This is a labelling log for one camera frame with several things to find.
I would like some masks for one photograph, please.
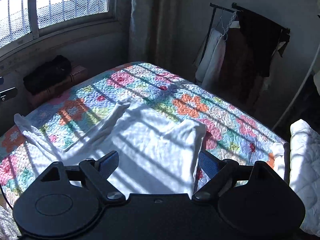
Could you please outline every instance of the quilted bedspread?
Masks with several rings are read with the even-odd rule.
[[[205,123],[203,147],[219,159],[230,158],[241,165],[263,160],[273,167],[270,148],[274,142],[284,143],[233,105],[149,63],[129,63],[105,71],[43,104],[27,119],[56,147],[66,149],[105,118],[125,94],[173,122],[193,118]],[[28,142],[17,126],[0,138],[0,160],[0,184],[14,204],[35,180]],[[198,169],[197,179],[201,187],[208,177]]]

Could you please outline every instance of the window sill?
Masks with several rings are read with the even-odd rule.
[[[66,27],[49,34],[44,33],[37,39],[33,39],[32,34],[29,33],[0,49],[0,76],[15,70],[30,57],[47,50],[58,49],[88,38],[123,31],[120,22],[113,18]]]

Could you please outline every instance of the brown garment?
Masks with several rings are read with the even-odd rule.
[[[219,76],[219,89],[245,103],[257,76],[253,53],[240,29],[228,30],[226,52]]]

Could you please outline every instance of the black cable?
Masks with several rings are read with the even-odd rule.
[[[1,187],[1,185],[0,185],[0,189],[1,189],[1,194],[3,195],[4,200],[5,200],[6,203],[9,205],[9,207],[13,210],[13,208],[12,208],[12,206],[10,205],[9,201],[8,201],[7,198],[5,197],[5,194],[4,194],[4,192],[3,192],[3,189],[2,189],[2,187]]]

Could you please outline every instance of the orange flower pattern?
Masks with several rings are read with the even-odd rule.
[[[267,163],[271,168],[275,167],[275,157],[273,156],[273,153],[269,153],[269,160]]]
[[[22,135],[19,128],[15,125],[5,133],[4,140],[2,141],[1,146],[5,147],[7,153],[10,153],[15,147],[20,146],[25,141],[26,138]]]
[[[71,120],[82,120],[82,114],[86,113],[88,110],[89,107],[84,104],[83,98],[79,98],[75,101],[67,100],[65,101],[64,106],[59,108],[58,110],[58,114],[61,116],[59,124],[65,125]]]
[[[206,112],[209,110],[207,105],[201,103],[200,97],[191,97],[188,94],[183,94],[181,99],[176,98],[172,100],[172,104],[178,108],[178,114],[189,115],[193,118],[198,118],[199,112]]]

